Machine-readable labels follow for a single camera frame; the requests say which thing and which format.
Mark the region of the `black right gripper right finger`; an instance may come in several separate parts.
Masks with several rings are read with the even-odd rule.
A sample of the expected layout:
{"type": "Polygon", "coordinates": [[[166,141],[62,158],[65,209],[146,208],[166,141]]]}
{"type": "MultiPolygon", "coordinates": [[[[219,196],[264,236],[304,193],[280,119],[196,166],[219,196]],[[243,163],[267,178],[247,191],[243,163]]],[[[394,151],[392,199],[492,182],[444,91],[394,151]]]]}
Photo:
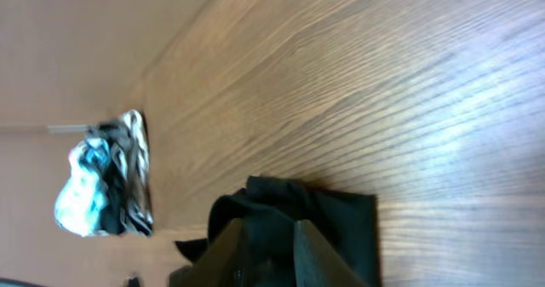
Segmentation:
{"type": "Polygon", "coordinates": [[[311,221],[298,221],[293,239],[297,287],[366,287],[311,221]]]}

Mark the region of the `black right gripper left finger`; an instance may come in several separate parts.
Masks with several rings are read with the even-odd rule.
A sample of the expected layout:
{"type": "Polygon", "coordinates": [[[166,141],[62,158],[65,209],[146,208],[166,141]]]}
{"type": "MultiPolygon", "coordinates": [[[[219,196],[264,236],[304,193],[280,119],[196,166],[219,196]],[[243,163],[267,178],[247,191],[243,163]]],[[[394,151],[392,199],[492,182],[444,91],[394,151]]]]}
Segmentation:
{"type": "Polygon", "coordinates": [[[175,241],[192,265],[169,275],[169,287],[242,287],[247,285],[247,229],[241,219],[228,223],[209,244],[207,239],[175,241]]]}

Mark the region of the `black t-shirt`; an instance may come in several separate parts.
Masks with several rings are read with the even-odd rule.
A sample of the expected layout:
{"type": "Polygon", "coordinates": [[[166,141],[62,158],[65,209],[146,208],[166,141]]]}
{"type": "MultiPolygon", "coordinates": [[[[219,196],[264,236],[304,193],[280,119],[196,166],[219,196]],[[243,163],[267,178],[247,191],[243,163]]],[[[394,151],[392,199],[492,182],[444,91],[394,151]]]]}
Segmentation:
{"type": "Polygon", "coordinates": [[[367,286],[381,285],[376,197],[335,192],[307,183],[251,176],[234,194],[219,197],[209,213],[211,244],[241,219],[247,229],[247,285],[296,286],[293,239],[308,220],[367,286]]]}

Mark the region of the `beige folded garment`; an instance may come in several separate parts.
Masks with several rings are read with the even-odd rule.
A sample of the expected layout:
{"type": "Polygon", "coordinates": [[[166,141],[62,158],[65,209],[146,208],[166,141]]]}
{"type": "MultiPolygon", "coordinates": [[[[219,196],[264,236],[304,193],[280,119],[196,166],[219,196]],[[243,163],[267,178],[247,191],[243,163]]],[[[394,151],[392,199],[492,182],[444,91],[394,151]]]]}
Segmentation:
{"type": "Polygon", "coordinates": [[[124,152],[128,194],[128,213],[139,225],[152,233],[153,217],[150,196],[150,156],[146,135],[146,122],[142,114],[129,110],[119,118],[127,129],[129,148],[124,152]]]}

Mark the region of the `black folded garment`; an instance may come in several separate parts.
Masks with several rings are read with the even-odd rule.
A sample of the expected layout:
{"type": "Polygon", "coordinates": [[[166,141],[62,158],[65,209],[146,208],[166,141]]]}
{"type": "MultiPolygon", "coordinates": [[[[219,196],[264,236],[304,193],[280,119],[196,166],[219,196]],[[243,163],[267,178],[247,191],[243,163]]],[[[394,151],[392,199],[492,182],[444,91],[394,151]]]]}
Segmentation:
{"type": "Polygon", "coordinates": [[[106,197],[108,205],[100,213],[100,232],[111,235],[124,233],[140,234],[151,237],[146,227],[139,225],[138,221],[128,213],[126,163],[124,152],[129,148],[128,132],[124,124],[119,120],[108,123],[99,123],[88,129],[87,138],[101,138],[106,140],[110,147],[111,163],[103,175],[103,181],[107,185],[106,197]]]}

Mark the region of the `light blue printed t-shirt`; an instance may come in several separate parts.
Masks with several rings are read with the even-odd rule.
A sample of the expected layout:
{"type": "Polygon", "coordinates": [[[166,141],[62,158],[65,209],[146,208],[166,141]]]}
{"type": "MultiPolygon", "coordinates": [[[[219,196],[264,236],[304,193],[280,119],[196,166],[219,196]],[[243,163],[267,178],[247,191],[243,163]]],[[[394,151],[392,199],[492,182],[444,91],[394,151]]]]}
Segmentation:
{"type": "Polygon", "coordinates": [[[68,155],[71,175],[54,205],[54,218],[63,229],[81,237],[100,230],[100,213],[108,205],[103,175],[111,163],[110,147],[101,138],[87,138],[68,155]]]}

